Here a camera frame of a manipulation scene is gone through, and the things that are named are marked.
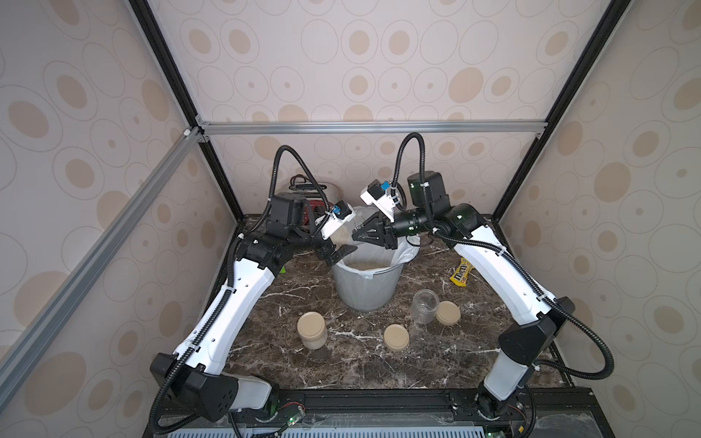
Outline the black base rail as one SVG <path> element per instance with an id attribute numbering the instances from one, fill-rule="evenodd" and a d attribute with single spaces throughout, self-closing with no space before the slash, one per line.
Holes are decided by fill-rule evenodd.
<path id="1" fill-rule="evenodd" d="M 277 406 L 198 419 L 175 437 L 611 437 L 593 391 L 520 390 L 496 420 L 472 389 L 282 390 Z"/>

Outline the red polka dot toaster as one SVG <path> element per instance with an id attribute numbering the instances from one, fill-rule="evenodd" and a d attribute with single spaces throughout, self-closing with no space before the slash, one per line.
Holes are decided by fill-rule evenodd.
<path id="1" fill-rule="evenodd" d="M 330 182 L 321 182 L 319 186 L 325 193 L 326 198 L 331 205 L 337 204 L 337 202 L 341 200 L 341 190 L 335 184 L 331 184 Z M 308 199 L 312 210 L 316 215 L 323 213 L 325 210 L 324 201 L 311 182 L 306 182 L 306 184 L 297 184 L 295 186 L 295 192 L 301 193 Z"/>

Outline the beige jar lid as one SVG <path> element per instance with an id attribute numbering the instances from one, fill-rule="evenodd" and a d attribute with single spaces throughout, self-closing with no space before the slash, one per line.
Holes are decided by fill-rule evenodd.
<path id="1" fill-rule="evenodd" d="M 440 324 L 451 327 L 460 321 L 461 310 L 454 302 L 444 300 L 439 303 L 434 317 Z"/>
<path id="2" fill-rule="evenodd" d="M 408 330 L 399 324 L 389 325 L 383 332 L 384 345 L 392 351 L 401 351 L 408 347 L 410 341 Z"/>

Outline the white plastic bin liner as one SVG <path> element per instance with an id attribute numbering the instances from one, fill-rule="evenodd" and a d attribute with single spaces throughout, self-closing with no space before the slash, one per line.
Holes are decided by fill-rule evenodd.
<path id="1" fill-rule="evenodd" d="M 419 253 L 418 244 L 419 237 L 400 237 L 397 249 L 359 242 L 358 249 L 339 262 L 339 266 L 359 272 L 386 271 L 414 260 Z"/>

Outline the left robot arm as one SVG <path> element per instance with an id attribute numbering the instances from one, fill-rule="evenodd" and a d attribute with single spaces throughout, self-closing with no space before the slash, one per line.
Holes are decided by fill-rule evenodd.
<path id="1" fill-rule="evenodd" d="M 199 418 L 216 422 L 232 411 L 271 408 L 271 383 L 224 372 L 237 335 L 257 301 L 297 253 L 311 250 L 334 266 L 356 249 L 335 246 L 330 239 L 354 217 L 348 204 L 331 204 L 323 196 L 324 212 L 315 216 L 304 196 L 276 192 L 284 153 L 298 162 L 315 190 L 324 193 L 299 153 L 288 145 L 280 146 L 272 165 L 266 208 L 253 228 L 231 244 L 226 279 L 217 297 L 176 350 L 160 353 L 152 362 L 151 373 L 160 385 L 148 421 L 155 435 L 171 434 Z"/>

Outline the horizontal aluminium rail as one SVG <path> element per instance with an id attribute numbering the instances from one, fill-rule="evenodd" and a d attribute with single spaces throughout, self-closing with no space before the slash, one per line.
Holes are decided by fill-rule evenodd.
<path id="1" fill-rule="evenodd" d="M 206 136 L 544 132 L 545 120 L 373 120 L 372 122 L 203 122 Z"/>

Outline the glass rice jar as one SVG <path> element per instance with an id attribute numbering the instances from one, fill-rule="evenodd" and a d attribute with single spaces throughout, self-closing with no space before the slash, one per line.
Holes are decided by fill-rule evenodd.
<path id="1" fill-rule="evenodd" d="M 318 312 L 303 314 L 298 320 L 297 330 L 302 343 L 309 350 L 318 350 L 327 342 L 326 321 Z"/>
<path id="2" fill-rule="evenodd" d="M 330 240 L 336 246 L 352 245 L 357 246 L 359 241 L 355 241 L 352 237 L 353 231 L 360 227 L 367 219 L 369 219 L 378 210 L 374 207 L 358 207 L 354 210 L 355 217 L 350 219 L 348 223 L 343 224 L 331 237 Z"/>
<path id="3" fill-rule="evenodd" d="M 434 320 L 440 305 L 440 299 L 434 291 L 422 289 L 414 294 L 410 315 L 416 324 L 429 324 Z"/>

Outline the left side aluminium rail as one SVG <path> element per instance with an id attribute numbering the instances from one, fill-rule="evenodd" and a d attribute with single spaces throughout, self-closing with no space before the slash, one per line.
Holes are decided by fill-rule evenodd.
<path id="1" fill-rule="evenodd" d="M 68 275 L 55 296 L 24 331 L 1 365 L 1 409 L 15 397 L 39 360 L 70 320 L 97 279 L 111 263 L 155 198 L 173 177 L 184 158 L 203 136 L 192 127 L 160 161 L 139 190 L 129 199 L 80 264 Z"/>

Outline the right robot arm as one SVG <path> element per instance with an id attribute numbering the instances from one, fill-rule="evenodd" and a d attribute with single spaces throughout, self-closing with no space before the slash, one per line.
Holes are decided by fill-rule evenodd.
<path id="1" fill-rule="evenodd" d="M 573 302 L 540 286 L 472 205 L 452 205 L 441 174 L 428 171 L 425 159 L 423 136 L 408 134 L 399 146 L 392 181 L 373 181 L 361 194 L 363 202 L 378 211 L 357 227 L 352 237 L 357 242 L 396 249 L 402 237 L 432 235 L 476 268 L 504 302 L 514 322 L 499 336 L 498 357 L 478 386 L 475 405 L 480 416 L 488 421 L 500 418 L 510 399 L 525 388 L 529 376 L 540 366 L 590 381 L 608 378 L 614 370 L 613 354 L 600 336 L 575 317 Z M 540 359 L 566 323 L 600 350 L 602 370 L 582 372 Z"/>

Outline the yellow snack packet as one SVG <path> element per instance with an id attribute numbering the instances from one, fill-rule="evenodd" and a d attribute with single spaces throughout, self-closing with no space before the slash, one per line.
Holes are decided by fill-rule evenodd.
<path id="1" fill-rule="evenodd" d="M 465 288 L 473 269 L 473 265 L 467 259 L 462 258 L 459 266 L 450 277 L 451 282 L 460 288 Z"/>

